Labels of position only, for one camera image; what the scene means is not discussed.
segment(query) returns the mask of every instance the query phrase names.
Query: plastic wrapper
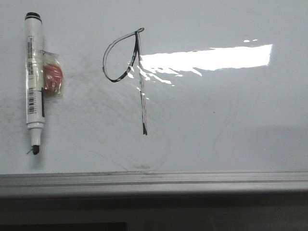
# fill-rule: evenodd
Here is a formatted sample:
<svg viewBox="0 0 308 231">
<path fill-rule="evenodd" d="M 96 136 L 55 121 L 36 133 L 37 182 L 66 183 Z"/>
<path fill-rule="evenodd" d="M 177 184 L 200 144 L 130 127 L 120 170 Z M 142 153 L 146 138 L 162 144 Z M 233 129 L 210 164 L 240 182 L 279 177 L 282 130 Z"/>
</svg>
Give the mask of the plastic wrapper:
<svg viewBox="0 0 308 231">
<path fill-rule="evenodd" d="M 63 72 L 58 61 L 59 55 L 42 51 L 43 54 L 43 76 L 44 96 L 46 99 L 62 97 Z"/>
</svg>

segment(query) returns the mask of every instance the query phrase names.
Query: whiteboard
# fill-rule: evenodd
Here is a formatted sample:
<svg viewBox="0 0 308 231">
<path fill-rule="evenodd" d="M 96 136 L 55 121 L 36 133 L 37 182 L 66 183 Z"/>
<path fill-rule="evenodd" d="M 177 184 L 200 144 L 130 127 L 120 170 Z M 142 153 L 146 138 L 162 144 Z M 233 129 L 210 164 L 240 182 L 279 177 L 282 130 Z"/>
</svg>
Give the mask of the whiteboard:
<svg viewBox="0 0 308 231">
<path fill-rule="evenodd" d="M 30 11 L 65 75 L 37 156 L 26 155 Z M 304 0 L 1 1 L 0 174 L 307 170 L 307 11 Z M 140 27 L 147 136 L 138 67 L 119 83 L 102 72 L 107 46 Z M 115 47 L 110 74 L 133 44 Z"/>
</svg>

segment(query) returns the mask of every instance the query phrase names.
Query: metal ledge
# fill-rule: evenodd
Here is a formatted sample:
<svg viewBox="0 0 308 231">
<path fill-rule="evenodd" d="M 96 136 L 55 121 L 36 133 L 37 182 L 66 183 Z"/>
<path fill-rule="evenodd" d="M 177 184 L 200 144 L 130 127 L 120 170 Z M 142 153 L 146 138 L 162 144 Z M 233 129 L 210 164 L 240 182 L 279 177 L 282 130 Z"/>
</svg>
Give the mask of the metal ledge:
<svg viewBox="0 0 308 231">
<path fill-rule="evenodd" d="M 0 199 L 308 192 L 308 172 L 0 175 Z"/>
</svg>

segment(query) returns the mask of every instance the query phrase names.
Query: whiteboard marker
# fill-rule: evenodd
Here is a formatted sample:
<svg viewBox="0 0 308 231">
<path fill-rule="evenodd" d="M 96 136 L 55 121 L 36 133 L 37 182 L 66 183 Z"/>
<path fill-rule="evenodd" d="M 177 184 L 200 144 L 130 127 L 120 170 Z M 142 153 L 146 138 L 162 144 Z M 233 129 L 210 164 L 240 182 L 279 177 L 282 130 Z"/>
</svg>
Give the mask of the whiteboard marker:
<svg viewBox="0 0 308 231">
<path fill-rule="evenodd" d="M 39 153 L 40 136 L 44 128 L 43 99 L 43 33 L 40 15 L 29 12 L 26 26 L 26 109 L 27 128 L 30 130 L 33 154 Z"/>
</svg>

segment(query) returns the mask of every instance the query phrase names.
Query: white surface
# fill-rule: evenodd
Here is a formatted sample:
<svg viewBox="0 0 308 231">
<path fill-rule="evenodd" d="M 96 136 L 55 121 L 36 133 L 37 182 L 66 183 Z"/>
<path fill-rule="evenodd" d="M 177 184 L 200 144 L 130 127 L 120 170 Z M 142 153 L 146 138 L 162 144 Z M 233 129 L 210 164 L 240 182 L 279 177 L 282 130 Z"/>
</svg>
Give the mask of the white surface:
<svg viewBox="0 0 308 231">
<path fill-rule="evenodd" d="M 38 156 L 26 155 L 29 11 L 66 77 Z M 0 173 L 307 170 L 307 11 L 305 0 L 1 1 Z M 140 27 L 148 136 L 137 73 L 102 73 L 107 46 Z M 115 48 L 110 74 L 132 49 Z"/>
</svg>

